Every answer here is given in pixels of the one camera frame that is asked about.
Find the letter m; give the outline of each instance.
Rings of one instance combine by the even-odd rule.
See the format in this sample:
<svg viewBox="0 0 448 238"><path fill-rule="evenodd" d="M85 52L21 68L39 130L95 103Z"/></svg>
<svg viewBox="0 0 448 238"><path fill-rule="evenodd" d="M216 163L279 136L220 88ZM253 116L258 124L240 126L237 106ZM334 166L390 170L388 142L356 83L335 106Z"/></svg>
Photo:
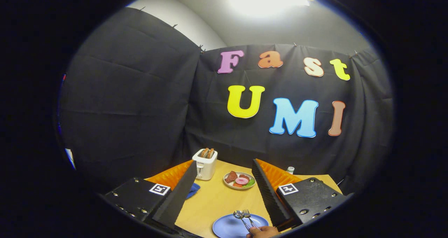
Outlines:
<svg viewBox="0 0 448 238"><path fill-rule="evenodd" d="M274 134L285 133L283 128L284 121L290 135L294 133L300 124L297 136L305 138L316 136L314 120L316 108L319 106L316 101L305 100L297 112L294 111L291 101L287 98L275 98L274 104L277 106L277 113L275 114L274 126L269 128L269 132Z"/></svg>

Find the lettuce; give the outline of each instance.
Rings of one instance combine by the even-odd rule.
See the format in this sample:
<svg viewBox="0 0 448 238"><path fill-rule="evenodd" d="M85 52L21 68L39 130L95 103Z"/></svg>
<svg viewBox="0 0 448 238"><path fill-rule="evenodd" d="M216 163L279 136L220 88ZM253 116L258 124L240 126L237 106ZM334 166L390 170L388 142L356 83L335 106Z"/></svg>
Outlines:
<svg viewBox="0 0 448 238"><path fill-rule="evenodd" d="M255 184L255 180L251 179L251 180L249 180L249 182L247 184L243 185L243 187L251 187L251 186L253 186L253 184Z"/></svg>

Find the ceiling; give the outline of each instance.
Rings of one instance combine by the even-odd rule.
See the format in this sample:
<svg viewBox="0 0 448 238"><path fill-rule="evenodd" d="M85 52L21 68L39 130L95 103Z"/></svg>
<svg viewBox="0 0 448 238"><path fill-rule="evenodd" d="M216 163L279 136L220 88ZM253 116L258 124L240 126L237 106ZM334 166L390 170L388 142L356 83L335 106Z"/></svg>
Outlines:
<svg viewBox="0 0 448 238"><path fill-rule="evenodd" d="M309 6L291 6L270 18L237 14L229 0L177 1L199 15L228 46L296 43L350 55L370 47L346 19L315 0Z"/></svg>

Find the black curtain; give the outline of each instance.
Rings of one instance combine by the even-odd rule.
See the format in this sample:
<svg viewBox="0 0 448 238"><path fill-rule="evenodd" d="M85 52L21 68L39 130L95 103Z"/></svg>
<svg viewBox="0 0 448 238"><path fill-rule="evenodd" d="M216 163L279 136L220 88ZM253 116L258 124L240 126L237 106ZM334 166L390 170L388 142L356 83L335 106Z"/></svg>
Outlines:
<svg viewBox="0 0 448 238"><path fill-rule="evenodd" d="M231 73L218 73L222 52L243 50ZM260 54L280 53L283 65L263 69ZM322 63L324 75L304 70L304 58ZM347 65L340 79L331 60ZM228 87L261 85L258 113L247 119L227 110ZM220 160L250 167L259 158L296 174L330 174L347 194L360 189L387 154L393 133L392 91L381 60L371 50L350 57L294 45L243 45L200 53L163 21L125 8L102 24L74 56L61 98L66 148L83 174L109 190L133 176L148 177L186 161L200 148ZM273 134L275 98L295 111L318 102L316 136ZM333 101L345 103L342 133L329 136Z"/></svg>
<svg viewBox="0 0 448 238"><path fill-rule="evenodd" d="M61 133L78 171L100 191L149 177L181 158L200 55L179 31L125 8L72 59L60 101Z"/></svg>

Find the letter u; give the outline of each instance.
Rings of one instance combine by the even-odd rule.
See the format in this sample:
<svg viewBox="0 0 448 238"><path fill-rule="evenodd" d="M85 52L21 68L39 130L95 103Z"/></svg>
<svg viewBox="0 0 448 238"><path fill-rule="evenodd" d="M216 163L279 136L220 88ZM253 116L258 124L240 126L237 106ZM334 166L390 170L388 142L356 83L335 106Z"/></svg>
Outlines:
<svg viewBox="0 0 448 238"><path fill-rule="evenodd" d="M258 113L260 108L261 93L265 90L264 87L253 85L249 88L252 91L251 106L248 109L240 107L241 94L246 88L242 85L231 85L229 87L229 100L227 102L227 110L234 117L250 118Z"/></svg>

